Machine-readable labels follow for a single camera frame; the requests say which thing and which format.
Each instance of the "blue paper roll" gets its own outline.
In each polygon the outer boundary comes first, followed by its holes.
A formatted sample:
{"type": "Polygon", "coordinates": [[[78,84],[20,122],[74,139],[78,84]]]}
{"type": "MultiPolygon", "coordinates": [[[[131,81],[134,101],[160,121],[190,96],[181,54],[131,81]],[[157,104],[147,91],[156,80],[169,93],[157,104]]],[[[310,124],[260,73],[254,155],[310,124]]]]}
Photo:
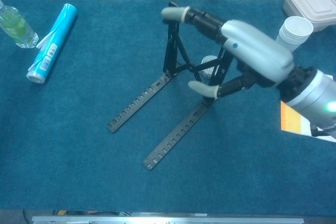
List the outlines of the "blue paper roll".
{"type": "Polygon", "coordinates": [[[40,52],[26,75],[30,81],[40,84],[45,82],[76,15],[77,9],[74,6],[64,5],[50,33],[36,46],[40,48],[40,52]]]}

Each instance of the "container lid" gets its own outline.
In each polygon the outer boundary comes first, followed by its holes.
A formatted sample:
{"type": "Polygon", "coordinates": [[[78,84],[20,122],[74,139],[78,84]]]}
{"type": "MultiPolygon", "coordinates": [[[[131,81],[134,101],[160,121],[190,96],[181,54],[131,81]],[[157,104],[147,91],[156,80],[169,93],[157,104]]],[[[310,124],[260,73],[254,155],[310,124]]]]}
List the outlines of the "container lid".
{"type": "Polygon", "coordinates": [[[291,0],[305,18],[315,23],[336,20],[336,0],[291,0]]]}

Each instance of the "plastic water bottle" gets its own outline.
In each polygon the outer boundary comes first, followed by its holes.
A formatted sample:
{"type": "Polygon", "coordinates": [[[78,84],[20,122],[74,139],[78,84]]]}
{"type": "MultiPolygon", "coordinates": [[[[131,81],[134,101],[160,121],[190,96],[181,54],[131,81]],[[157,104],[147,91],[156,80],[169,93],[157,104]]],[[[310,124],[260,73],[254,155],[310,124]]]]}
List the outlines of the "plastic water bottle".
{"type": "Polygon", "coordinates": [[[38,42],[36,32],[32,30],[19,11],[14,7],[5,6],[1,1],[0,27],[19,47],[34,48],[38,42]]]}

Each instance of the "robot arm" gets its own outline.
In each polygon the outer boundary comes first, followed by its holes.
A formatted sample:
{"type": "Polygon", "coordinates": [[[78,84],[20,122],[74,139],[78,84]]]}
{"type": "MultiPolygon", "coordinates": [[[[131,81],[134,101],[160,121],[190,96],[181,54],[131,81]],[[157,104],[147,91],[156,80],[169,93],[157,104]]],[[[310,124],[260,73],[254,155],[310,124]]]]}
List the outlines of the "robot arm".
{"type": "MultiPolygon", "coordinates": [[[[336,138],[336,82],[315,68],[302,69],[293,64],[292,54],[257,28],[238,21],[222,21],[190,7],[167,7],[164,20],[194,25],[202,34],[224,45],[237,59],[248,65],[280,91],[280,98],[290,107],[336,138]]],[[[189,87],[211,98],[250,87],[257,80],[244,72],[222,86],[208,86],[197,81],[189,87]]]]}

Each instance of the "blue tablecloth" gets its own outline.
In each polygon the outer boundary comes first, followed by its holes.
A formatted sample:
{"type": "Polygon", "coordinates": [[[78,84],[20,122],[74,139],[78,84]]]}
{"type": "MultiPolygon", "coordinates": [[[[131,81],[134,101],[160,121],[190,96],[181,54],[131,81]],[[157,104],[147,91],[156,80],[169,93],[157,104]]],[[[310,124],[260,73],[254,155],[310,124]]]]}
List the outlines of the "blue tablecloth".
{"type": "MultiPolygon", "coordinates": [[[[65,0],[4,0],[40,37],[65,0]]],[[[167,1],[68,0],[78,18],[45,84],[25,77],[37,49],[0,41],[0,208],[336,215],[336,144],[280,130],[275,89],[216,101],[153,171],[143,159],[201,97],[184,72],[115,134],[106,125],[162,73],[167,1]]],[[[275,38],[282,0],[177,1],[275,38]]],[[[181,25],[200,63],[219,45],[181,25]]],[[[336,28],[314,33],[297,64],[336,74],[336,28]]],[[[228,79],[239,75],[233,66],[228,79]]]]}

